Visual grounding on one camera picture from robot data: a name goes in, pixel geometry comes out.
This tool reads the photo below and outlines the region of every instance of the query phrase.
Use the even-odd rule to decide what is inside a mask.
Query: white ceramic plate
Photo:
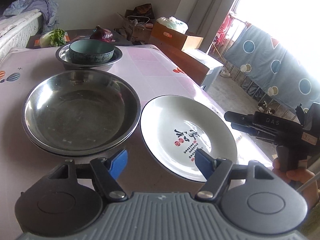
[[[195,164],[197,148],[213,158],[237,160],[236,143],[225,123],[189,98],[161,96],[149,101],[141,114],[141,131],[154,157],[186,179],[206,181]]]

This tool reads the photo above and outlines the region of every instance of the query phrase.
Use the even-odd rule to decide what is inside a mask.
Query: cabbage
[[[55,29],[41,36],[39,43],[41,48],[59,47],[66,44],[64,40],[65,31],[62,29]]]

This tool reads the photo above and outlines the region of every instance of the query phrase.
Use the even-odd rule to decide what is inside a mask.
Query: screw
[[[111,191],[109,194],[109,197],[111,197],[113,199],[122,199],[125,197],[125,193],[120,190]]]
[[[203,190],[197,193],[197,197],[201,199],[210,199],[213,198],[213,193],[210,191]]]

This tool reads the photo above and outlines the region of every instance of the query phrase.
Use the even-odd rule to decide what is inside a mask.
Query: pink tablecloth
[[[206,105],[223,119],[222,109],[155,46],[119,48],[123,58],[109,72],[126,80],[136,90],[142,106],[157,96],[181,95]],[[0,81],[4,79],[0,83],[1,239],[15,239],[21,234],[14,215],[14,204],[20,192],[26,191],[64,161],[62,157],[37,148],[28,139],[21,124],[21,107],[29,91],[43,80],[64,71],[55,58],[56,50],[13,48],[0,64]],[[231,131],[237,142],[239,164],[255,159],[271,166],[270,160],[247,136]],[[113,154],[119,148],[126,148],[129,153],[128,165],[118,179],[128,194],[132,191],[189,191],[194,194],[202,185],[164,169],[145,147],[139,126],[122,145],[102,155]],[[79,158],[76,163],[87,163],[96,157]]]

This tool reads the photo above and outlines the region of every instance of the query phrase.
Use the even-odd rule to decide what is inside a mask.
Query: green bowl
[[[80,40],[70,44],[69,53],[72,63],[96,64],[108,62],[115,47],[108,42],[98,40]]]

